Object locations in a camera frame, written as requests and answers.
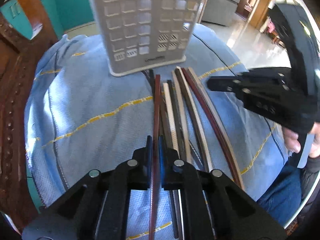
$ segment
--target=human hand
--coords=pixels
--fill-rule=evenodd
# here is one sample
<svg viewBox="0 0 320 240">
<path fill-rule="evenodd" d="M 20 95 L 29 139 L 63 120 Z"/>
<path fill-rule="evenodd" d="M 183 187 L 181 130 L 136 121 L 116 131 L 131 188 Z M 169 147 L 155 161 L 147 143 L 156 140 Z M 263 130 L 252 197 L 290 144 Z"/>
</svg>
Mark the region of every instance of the human hand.
<svg viewBox="0 0 320 240">
<path fill-rule="evenodd" d="M 296 153 L 300 152 L 301 145 L 298 142 L 298 134 L 284 127 L 282 128 L 282 132 L 284 136 L 284 144 L 287 147 L 287 149 Z M 311 146 L 309 157 L 317 158 L 320 156 L 320 123 L 319 122 L 315 122 L 310 133 L 315 135 L 315 139 Z"/>
</svg>

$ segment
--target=person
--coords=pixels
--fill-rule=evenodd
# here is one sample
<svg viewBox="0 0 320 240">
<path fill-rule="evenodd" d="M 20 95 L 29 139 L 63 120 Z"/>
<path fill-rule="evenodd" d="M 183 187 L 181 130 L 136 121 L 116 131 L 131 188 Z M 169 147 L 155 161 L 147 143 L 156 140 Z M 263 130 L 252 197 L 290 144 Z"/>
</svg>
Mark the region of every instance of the person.
<svg viewBox="0 0 320 240">
<path fill-rule="evenodd" d="M 283 128 L 282 131 L 287 149 L 293 154 L 300 152 L 301 145 L 298 142 L 298 134 L 287 128 Z M 276 180 L 257 201 L 281 225 L 285 225 L 299 208 L 301 200 L 305 199 L 310 192 L 320 170 L 320 123 L 315 122 L 310 133 L 315 134 L 315 139 L 306 166 L 299 169 L 287 162 Z M 316 188 L 313 195 L 316 195 L 318 191 L 319 187 Z M 310 209 L 312 201 L 313 197 L 300 213 L 300 222 Z"/>
</svg>

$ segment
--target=blue denim pants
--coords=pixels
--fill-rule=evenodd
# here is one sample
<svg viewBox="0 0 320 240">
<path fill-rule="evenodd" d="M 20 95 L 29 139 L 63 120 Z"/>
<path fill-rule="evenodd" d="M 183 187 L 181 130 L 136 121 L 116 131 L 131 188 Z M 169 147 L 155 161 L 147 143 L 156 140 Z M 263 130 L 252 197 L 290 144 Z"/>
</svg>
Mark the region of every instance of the blue denim pants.
<svg viewBox="0 0 320 240">
<path fill-rule="evenodd" d="M 286 163 L 257 203 L 284 226 L 301 203 L 300 169 Z"/>
</svg>

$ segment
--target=tile floor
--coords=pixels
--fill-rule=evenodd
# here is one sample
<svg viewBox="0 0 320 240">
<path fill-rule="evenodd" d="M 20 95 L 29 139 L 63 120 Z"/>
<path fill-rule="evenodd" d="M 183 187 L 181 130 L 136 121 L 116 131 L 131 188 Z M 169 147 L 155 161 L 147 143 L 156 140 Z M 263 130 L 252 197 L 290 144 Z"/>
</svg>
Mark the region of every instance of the tile floor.
<svg viewBox="0 0 320 240">
<path fill-rule="evenodd" d="M 237 14 L 234 14 L 230 27 L 205 22 L 202 22 L 202 24 L 214 30 L 217 36 L 233 50 L 247 68 L 290 67 L 287 52 L 281 46 L 273 44 L 269 37 L 247 24 Z M 66 33 L 69 38 L 80 34 L 91 36 L 99 34 L 99 29 L 96 23 L 91 22 L 73 28 Z"/>
</svg>

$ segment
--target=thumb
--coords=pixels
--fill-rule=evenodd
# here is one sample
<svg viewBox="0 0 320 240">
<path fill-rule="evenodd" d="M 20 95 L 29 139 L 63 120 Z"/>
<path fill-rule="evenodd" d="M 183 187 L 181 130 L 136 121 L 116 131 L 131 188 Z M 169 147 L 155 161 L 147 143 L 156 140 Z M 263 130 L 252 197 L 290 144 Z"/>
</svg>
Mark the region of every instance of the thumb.
<svg viewBox="0 0 320 240">
<path fill-rule="evenodd" d="M 312 133 L 312 134 L 320 133 L 320 122 L 315 122 L 315 124 L 313 125 L 310 133 Z"/>
</svg>

